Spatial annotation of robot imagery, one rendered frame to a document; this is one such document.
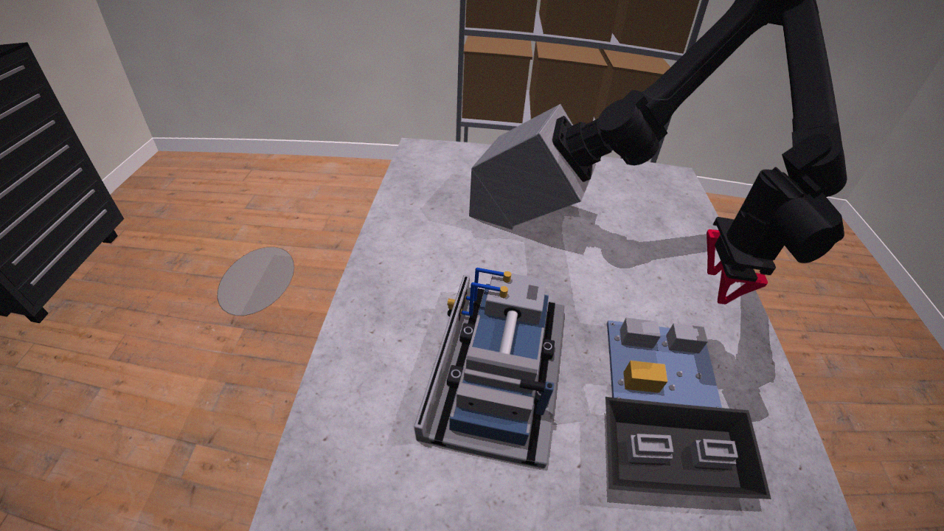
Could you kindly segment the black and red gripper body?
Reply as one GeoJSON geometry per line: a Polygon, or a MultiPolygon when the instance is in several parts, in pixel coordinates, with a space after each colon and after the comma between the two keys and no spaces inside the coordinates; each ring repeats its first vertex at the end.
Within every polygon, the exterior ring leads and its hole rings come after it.
{"type": "Polygon", "coordinates": [[[753,269],[760,270],[760,274],[772,275],[776,268],[774,261],[753,257],[770,229],[769,223],[753,216],[743,203],[735,220],[717,216],[712,225],[717,226],[721,233],[715,248],[725,275],[730,279],[751,282],[757,281],[753,269]]]}

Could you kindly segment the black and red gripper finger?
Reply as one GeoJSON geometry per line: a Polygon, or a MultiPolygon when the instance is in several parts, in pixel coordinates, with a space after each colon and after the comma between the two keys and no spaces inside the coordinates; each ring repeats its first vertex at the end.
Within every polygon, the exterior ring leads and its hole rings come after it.
{"type": "Polygon", "coordinates": [[[756,274],[757,274],[756,282],[740,281],[736,279],[730,279],[727,275],[725,275],[725,271],[722,269],[721,270],[721,286],[719,286],[719,292],[718,292],[718,304],[727,305],[727,303],[731,302],[732,300],[736,298],[739,298],[739,296],[742,296],[746,293],[760,289],[761,287],[766,287],[766,285],[768,284],[768,279],[766,279],[766,276],[762,274],[758,274],[758,273],[756,274]],[[736,291],[732,292],[731,294],[727,296],[727,291],[729,289],[729,286],[734,285],[735,282],[745,282],[745,285],[740,286],[738,289],[736,289],[736,291]]]}
{"type": "Polygon", "coordinates": [[[707,274],[717,275],[718,272],[721,272],[723,265],[719,262],[716,266],[715,264],[715,243],[717,239],[721,236],[719,231],[714,229],[708,229],[706,232],[706,242],[707,242],[707,274]]]}

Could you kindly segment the yellow rectangular block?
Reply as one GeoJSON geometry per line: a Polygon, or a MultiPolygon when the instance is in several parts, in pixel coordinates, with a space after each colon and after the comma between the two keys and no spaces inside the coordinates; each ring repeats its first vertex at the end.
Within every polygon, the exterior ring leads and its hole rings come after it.
{"type": "Polygon", "coordinates": [[[665,365],[630,361],[624,373],[625,389],[660,392],[667,383],[665,365]]]}

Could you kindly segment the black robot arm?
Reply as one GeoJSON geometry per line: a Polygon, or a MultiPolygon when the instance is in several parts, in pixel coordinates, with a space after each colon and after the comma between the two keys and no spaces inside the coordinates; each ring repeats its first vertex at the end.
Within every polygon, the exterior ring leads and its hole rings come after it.
{"type": "Polygon", "coordinates": [[[770,224],[753,257],[774,261],[785,245],[799,263],[816,261],[845,236],[842,216],[827,196],[839,194],[847,183],[835,91],[816,0],[735,0],[727,13],[642,93],[631,90],[588,124],[571,125],[566,117],[557,118],[553,145],[582,182],[592,178],[592,165],[612,150],[626,164],[644,164],[667,135],[664,125],[673,112],[753,32],[768,23],[783,26],[793,147],[782,154],[788,175],[776,166],[761,170],[744,201],[748,212],[770,224]]]}

